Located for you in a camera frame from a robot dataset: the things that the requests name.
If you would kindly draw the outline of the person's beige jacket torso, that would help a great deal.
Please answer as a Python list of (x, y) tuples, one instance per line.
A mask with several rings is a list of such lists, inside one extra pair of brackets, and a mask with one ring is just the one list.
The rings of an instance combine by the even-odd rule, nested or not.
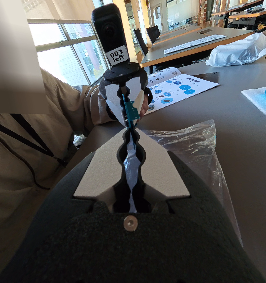
[[(89, 86), (61, 82), (41, 70), (49, 114), (23, 114), (53, 154), (69, 162), (77, 148), (74, 134), (84, 133), (84, 97)], [(20, 246), (38, 207), (63, 166), (0, 133), (0, 273)]]

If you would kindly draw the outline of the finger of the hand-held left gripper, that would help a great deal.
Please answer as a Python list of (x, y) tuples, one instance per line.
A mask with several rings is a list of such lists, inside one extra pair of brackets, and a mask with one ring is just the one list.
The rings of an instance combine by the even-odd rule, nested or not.
[(130, 90), (130, 93), (127, 97), (130, 101), (135, 101), (133, 106), (137, 108), (138, 113), (140, 113), (142, 103), (144, 101), (144, 91), (141, 89), (140, 77), (137, 76), (130, 79), (128, 82), (126, 82), (126, 87)]
[(124, 125), (124, 127), (126, 126), (126, 122), (124, 119), (124, 115), (123, 115), (123, 108), (120, 105), (120, 97), (117, 96), (117, 91), (119, 90), (119, 85), (107, 85), (105, 87), (105, 91), (106, 91), (106, 103), (108, 104), (110, 110), (113, 112), (113, 114), (116, 116), (116, 118), (118, 119), (118, 121)]

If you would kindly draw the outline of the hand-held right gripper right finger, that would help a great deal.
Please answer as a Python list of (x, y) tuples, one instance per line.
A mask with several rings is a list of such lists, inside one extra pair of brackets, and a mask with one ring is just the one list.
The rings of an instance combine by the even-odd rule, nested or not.
[(139, 129), (135, 130), (136, 157), (140, 161), (133, 201), (137, 212), (150, 212), (168, 199), (190, 196), (169, 152)]

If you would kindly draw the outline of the white instruction booklet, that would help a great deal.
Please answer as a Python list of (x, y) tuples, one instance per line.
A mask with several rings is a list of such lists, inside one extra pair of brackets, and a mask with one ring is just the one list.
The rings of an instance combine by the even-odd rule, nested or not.
[(218, 83), (182, 74), (177, 68), (170, 67), (148, 76), (147, 87), (153, 99), (146, 114), (157, 111), (186, 98), (218, 86)]

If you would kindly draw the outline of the clear plastic bag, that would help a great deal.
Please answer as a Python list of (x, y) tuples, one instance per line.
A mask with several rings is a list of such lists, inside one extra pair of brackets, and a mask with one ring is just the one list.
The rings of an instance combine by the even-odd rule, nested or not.
[(217, 158), (213, 119), (175, 131), (142, 130), (166, 150), (172, 151), (213, 191), (225, 209), (243, 246), (226, 179)]

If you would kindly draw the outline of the grey desk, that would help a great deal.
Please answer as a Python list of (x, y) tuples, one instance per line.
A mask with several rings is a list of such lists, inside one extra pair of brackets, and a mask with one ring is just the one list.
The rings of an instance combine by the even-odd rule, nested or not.
[(242, 90), (266, 87), (266, 59), (213, 68), (205, 62), (185, 74), (218, 72), (220, 86), (147, 114), (142, 130), (174, 131), (213, 119), (223, 169), (245, 251), (266, 279), (266, 116)]

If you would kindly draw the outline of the white crumpled wrap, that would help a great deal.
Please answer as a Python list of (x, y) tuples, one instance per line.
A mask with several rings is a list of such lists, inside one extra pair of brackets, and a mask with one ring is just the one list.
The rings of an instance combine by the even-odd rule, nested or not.
[(206, 65), (221, 67), (249, 64), (264, 55), (266, 55), (266, 36), (255, 33), (245, 39), (217, 46), (212, 50)]

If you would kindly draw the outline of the black office chair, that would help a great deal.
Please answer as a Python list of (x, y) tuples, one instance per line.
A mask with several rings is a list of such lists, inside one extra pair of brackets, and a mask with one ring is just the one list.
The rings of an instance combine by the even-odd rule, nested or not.
[(147, 34), (150, 38), (152, 44), (156, 41), (156, 39), (160, 36), (160, 31), (157, 25), (153, 27), (146, 28)]
[(142, 38), (141, 32), (140, 32), (139, 29), (132, 29), (132, 30), (133, 30), (133, 33), (135, 35), (136, 41), (137, 41), (143, 55), (145, 56), (148, 53), (149, 50), (148, 50), (148, 48), (147, 48), (147, 46), (146, 46), (146, 44), (145, 44), (145, 42)]

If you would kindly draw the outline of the long white printed sheet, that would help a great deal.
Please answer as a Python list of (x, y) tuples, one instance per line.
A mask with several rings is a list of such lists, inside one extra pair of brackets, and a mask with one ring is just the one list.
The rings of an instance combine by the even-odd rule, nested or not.
[(227, 37), (227, 36), (215, 34), (215, 35), (211, 35), (211, 36), (201, 38), (201, 39), (198, 39), (198, 40), (195, 40), (195, 41), (190, 41), (188, 43), (184, 43), (184, 44), (175, 46), (173, 48), (166, 49), (163, 52), (164, 52), (164, 55), (166, 55), (166, 54), (170, 54), (170, 53), (180, 51), (180, 50), (183, 50), (183, 49), (186, 49), (186, 48), (191, 48), (193, 46), (197, 46), (197, 45), (201, 45), (201, 44), (208, 43), (208, 42), (211, 42), (211, 41), (215, 41), (215, 40), (218, 40), (218, 39), (221, 39), (221, 38), (224, 38), (224, 37)]

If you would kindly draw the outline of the person's left hand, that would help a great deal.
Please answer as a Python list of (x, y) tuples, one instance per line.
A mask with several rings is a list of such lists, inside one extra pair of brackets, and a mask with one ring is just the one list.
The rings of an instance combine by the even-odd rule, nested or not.
[(143, 100), (143, 103), (142, 103), (142, 108), (140, 110), (140, 113), (139, 113), (139, 116), (140, 116), (140, 119), (143, 118), (143, 116), (145, 115), (145, 113), (148, 111), (148, 94), (144, 93), (144, 100)]

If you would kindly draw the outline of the white foam tray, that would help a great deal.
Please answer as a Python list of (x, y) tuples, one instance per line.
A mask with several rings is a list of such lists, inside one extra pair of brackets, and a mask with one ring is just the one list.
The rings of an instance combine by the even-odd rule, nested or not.
[(258, 89), (243, 90), (241, 93), (254, 104), (264, 115), (266, 115), (266, 87)]

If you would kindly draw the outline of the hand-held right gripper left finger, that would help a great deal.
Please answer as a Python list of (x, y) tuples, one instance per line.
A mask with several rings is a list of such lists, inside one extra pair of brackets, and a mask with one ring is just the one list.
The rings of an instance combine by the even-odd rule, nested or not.
[(130, 189), (126, 180), (124, 160), (130, 129), (125, 128), (95, 151), (74, 197), (103, 201), (110, 211), (129, 212)]

